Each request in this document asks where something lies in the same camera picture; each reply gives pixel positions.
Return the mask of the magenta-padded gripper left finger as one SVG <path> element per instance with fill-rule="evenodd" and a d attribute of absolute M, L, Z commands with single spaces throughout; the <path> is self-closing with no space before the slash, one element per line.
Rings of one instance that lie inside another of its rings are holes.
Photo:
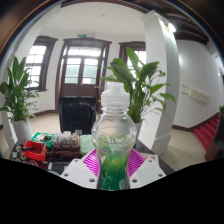
<path fill-rule="evenodd" d="M 96 189 L 100 176 L 100 163 L 96 150 L 81 159 L 73 159 L 60 175 L 61 178 L 84 188 Z"/>

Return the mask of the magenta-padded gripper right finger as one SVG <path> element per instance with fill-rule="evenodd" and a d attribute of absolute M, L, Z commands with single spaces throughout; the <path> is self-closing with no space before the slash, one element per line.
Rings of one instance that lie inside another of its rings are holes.
<path fill-rule="evenodd" d="M 127 162 L 130 189 L 143 187 L 165 176 L 166 174 L 159 166 L 157 155 L 140 153 L 135 149 L 131 150 Z"/>

